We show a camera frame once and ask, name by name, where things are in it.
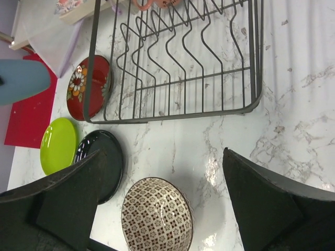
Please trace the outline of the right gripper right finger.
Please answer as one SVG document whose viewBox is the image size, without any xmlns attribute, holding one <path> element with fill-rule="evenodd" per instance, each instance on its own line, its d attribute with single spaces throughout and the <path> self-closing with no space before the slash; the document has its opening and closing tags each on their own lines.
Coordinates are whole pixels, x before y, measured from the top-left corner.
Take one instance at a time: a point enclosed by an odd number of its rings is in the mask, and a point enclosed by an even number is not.
<svg viewBox="0 0 335 251">
<path fill-rule="evenodd" d="M 245 250 L 334 250 L 334 192 L 287 178 L 228 148 L 222 167 Z"/>
</svg>

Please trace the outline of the black plate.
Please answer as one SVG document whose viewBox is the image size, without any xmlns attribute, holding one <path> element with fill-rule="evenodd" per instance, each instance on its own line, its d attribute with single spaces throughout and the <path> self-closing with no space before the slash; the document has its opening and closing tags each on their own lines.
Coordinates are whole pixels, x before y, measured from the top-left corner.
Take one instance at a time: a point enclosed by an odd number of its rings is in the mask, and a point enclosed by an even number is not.
<svg viewBox="0 0 335 251">
<path fill-rule="evenodd" d="M 103 204 L 111 199 L 118 190 L 125 161 L 117 138 L 109 131 L 95 130 L 90 132 L 80 142 L 73 162 L 76 163 L 82 160 L 96 150 L 106 153 L 107 167 L 104 171 L 102 190 L 98 201 L 99 204 Z"/>
</svg>

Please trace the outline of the black wire dish rack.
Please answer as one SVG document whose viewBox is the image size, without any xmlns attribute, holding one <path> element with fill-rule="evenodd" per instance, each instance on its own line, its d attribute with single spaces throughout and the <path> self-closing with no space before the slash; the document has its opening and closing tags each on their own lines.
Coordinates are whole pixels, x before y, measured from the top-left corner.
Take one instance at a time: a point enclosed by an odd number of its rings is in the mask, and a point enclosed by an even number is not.
<svg viewBox="0 0 335 251">
<path fill-rule="evenodd" d="M 181 1 L 131 13 L 110 10 L 108 88 L 90 116 L 101 11 L 95 6 L 84 120 L 142 124 L 252 112 L 263 94 L 263 1 Z"/>
</svg>

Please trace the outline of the pink mug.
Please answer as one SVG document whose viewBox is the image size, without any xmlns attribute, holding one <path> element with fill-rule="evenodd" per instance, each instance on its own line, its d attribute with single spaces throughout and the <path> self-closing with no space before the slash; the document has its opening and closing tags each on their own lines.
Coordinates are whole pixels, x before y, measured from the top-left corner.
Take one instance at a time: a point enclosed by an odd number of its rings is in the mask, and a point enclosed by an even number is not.
<svg viewBox="0 0 335 251">
<path fill-rule="evenodd" d="M 159 8 L 166 9 L 169 6 L 177 6 L 181 0 L 148 0 L 146 4 L 140 5 L 137 0 L 133 0 L 132 3 L 140 10 L 148 10 L 153 4 L 156 4 Z"/>
</svg>

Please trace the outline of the green plate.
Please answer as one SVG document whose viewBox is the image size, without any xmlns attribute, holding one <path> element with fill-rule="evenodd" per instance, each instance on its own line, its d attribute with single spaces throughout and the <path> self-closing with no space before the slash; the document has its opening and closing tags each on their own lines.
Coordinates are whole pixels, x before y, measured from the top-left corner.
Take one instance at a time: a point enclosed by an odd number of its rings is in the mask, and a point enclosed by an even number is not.
<svg viewBox="0 0 335 251">
<path fill-rule="evenodd" d="M 72 165 L 78 145 L 77 130 L 67 118 L 53 120 L 44 132 L 40 145 L 40 163 L 45 175 Z"/>
</svg>

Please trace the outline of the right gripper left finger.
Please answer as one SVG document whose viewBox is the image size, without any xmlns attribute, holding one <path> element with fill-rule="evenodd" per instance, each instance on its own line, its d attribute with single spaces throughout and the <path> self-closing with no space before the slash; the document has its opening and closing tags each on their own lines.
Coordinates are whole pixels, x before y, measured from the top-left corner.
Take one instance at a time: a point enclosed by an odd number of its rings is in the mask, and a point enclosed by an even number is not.
<svg viewBox="0 0 335 251">
<path fill-rule="evenodd" d="M 1 193 L 1 250 L 87 250 L 106 155 Z"/>
</svg>

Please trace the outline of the blue cup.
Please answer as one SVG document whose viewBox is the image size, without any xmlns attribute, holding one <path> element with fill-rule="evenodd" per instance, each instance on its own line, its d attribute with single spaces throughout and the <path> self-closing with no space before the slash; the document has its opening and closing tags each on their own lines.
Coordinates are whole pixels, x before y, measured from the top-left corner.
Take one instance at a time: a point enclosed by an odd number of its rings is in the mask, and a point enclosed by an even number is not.
<svg viewBox="0 0 335 251">
<path fill-rule="evenodd" d="M 44 64 L 32 60 L 1 59 L 1 105 L 37 95 L 50 87 Z"/>
</svg>

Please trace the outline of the red floral plate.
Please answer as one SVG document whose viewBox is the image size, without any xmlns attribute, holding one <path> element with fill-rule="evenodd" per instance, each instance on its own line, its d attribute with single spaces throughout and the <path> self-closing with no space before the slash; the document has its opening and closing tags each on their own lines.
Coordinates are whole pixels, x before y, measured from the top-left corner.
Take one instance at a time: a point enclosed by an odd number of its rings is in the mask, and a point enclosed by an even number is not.
<svg viewBox="0 0 335 251">
<path fill-rule="evenodd" d="M 90 106 L 88 115 L 95 116 L 103 107 L 108 92 L 113 88 L 114 81 L 107 81 L 109 61 L 101 56 L 94 56 L 93 78 L 91 84 Z M 78 121 L 83 121 L 83 104 L 88 73 L 88 58 L 85 58 L 71 75 L 66 92 L 66 104 L 70 115 Z"/>
</svg>

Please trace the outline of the patterned bowl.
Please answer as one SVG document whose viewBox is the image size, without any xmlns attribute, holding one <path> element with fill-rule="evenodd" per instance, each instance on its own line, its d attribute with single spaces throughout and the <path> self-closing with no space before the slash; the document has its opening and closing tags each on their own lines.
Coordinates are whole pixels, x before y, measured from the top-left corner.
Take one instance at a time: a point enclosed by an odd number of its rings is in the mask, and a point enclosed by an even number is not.
<svg viewBox="0 0 335 251">
<path fill-rule="evenodd" d="M 121 225 L 129 250 L 189 250 L 194 234 L 193 209 L 177 186 L 147 177 L 126 193 Z"/>
</svg>

